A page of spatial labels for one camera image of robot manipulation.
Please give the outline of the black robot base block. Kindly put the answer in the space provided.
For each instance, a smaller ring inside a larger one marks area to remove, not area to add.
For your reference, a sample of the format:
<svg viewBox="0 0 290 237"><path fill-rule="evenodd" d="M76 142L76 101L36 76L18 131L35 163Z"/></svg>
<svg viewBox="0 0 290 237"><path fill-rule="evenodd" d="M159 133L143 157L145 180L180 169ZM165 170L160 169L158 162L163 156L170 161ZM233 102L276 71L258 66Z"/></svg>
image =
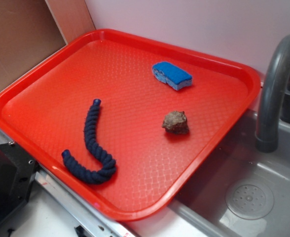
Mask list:
<svg viewBox="0 0 290 237"><path fill-rule="evenodd" d="M18 144L0 144L0 218L29 201L37 162Z"/></svg>

